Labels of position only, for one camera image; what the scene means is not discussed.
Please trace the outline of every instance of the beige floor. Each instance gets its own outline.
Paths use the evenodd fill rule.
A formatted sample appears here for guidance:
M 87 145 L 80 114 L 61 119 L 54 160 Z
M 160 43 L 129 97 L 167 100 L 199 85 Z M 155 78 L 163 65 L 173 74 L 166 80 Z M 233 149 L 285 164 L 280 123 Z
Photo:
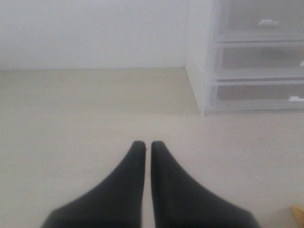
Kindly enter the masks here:
M 99 183 L 133 140 L 164 140 L 190 175 L 264 228 L 295 228 L 303 135 L 304 114 L 201 117 L 184 69 L 2 72 L 0 227 L 39 227 Z M 148 160 L 145 228 L 154 226 L 149 176 Z

